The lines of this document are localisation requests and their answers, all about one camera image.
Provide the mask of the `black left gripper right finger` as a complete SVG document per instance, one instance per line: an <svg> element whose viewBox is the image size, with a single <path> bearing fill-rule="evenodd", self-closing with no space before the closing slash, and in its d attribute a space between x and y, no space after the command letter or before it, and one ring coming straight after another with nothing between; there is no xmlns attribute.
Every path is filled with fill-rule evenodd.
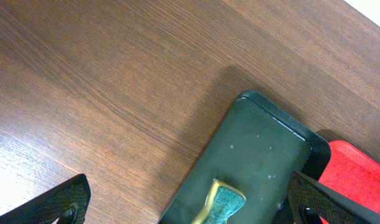
<svg viewBox="0 0 380 224"><path fill-rule="evenodd" d="M301 173L290 175L287 199L294 223L380 224L380 214Z"/></svg>

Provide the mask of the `yellow green sponge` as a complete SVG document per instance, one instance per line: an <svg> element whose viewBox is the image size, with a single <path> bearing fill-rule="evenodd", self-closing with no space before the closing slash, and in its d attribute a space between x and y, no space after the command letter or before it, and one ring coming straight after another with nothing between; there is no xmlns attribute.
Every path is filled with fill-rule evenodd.
<svg viewBox="0 0 380 224"><path fill-rule="evenodd" d="M205 204L192 224L224 224L246 203L245 195L231 185L214 179Z"/></svg>

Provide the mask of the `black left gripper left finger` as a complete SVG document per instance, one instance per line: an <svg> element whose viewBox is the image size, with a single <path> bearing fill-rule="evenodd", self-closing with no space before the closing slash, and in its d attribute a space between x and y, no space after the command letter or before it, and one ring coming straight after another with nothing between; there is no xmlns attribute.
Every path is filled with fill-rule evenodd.
<svg viewBox="0 0 380 224"><path fill-rule="evenodd" d="M83 224L91 198L85 174L78 174L0 216L0 223Z"/></svg>

